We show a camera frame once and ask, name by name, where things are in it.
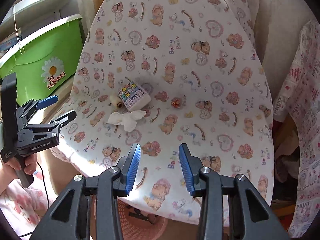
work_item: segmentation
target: metal screw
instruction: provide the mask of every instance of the metal screw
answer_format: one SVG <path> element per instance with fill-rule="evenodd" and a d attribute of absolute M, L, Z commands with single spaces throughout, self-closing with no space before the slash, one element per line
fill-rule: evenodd
<path fill-rule="evenodd" d="M 202 168 L 201 168 L 201 172 L 203 172 L 203 173 L 209 173 L 209 172 L 210 172 L 210 168 L 208 168 L 208 167 L 202 167 Z"/>
<path fill-rule="evenodd" d="M 119 171 L 119 168 L 116 167 L 116 166 L 113 166 L 113 167 L 111 167 L 111 168 L 109 169 L 109 171 L 110 171 L 111 173 L 116 173 L 116 172 Z"/>
<path fill-rule="evenodd" d="M 80 175 L 80 174 L 78 174 L 78 175 L 76 175 L 76 176 L 74 176 L 73 177 L 73 179 L 75 180 L 75 181 L 81 181 L 82 180 L 82 175 Z"/>
<path fill-rule="evenodd" d="M 243 174 L 237 174 L 236 178 L 241 180 L 241 181 L 245 180 L 245 176 Z"/>

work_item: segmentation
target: pink laundry basket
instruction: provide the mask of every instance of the pink laundry basket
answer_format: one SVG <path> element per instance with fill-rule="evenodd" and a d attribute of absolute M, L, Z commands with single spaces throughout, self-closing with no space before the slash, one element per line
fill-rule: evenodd
<path fill-rule="evenodd" d="M 96 200 L 94 217 L 96 217 Z M 127 204 L 118 199 L 119 216 L 124 240 L 157 240 L 167 227 L 168 219 L 158 216 L 152 225 L 148 221 L 129 216 Z"/>

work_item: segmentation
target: finger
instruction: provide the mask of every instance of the finger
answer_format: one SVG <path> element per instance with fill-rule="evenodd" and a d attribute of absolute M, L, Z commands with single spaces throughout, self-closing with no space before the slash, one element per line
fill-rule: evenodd
<path fill-rule="evenodd" d="M 7 161 L 6 164 L 8 164 L 10 167 L 14 168 L 17 171 L 21 170 L 21 165 L 16 158 L 11 158 Z"/>
<path fill-rule="evenodd" d="M 24 172 L 31 175 L 36 172 L 36 168 L 37 166 L 35 164 L 31 164 L 24 168 Z"/>
<path fill-rule="evenodd" d="M 28 158 L 26 158 L 25 160 L 25 165 L 28 166 L 32 163 L 36 163 L 37 162 L 37 154 L 32 154 L 30 155 Z"/>

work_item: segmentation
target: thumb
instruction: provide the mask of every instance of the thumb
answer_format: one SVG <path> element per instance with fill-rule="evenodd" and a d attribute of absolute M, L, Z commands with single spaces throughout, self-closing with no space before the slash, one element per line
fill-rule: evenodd
<path fill-rule="evenodd" d="M 14 168 L 17 171 L 21 170 L 21 165 L 16 158 L 11 158 L 10 160 L 8 160 L 6 164 L 8 164 L 10 167 Z"/>

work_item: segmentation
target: white shelf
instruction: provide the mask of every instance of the white shelf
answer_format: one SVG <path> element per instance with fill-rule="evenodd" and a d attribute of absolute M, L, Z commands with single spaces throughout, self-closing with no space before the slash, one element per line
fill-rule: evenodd
<path fill-rule="evenodd" d="M 17 28 L 54 10 L 62 8 L 69 0 L 22 0 L 15 5 Z M 0 41 L 14 32 L 13 7 L 10 8 L 0 25 Z"/>

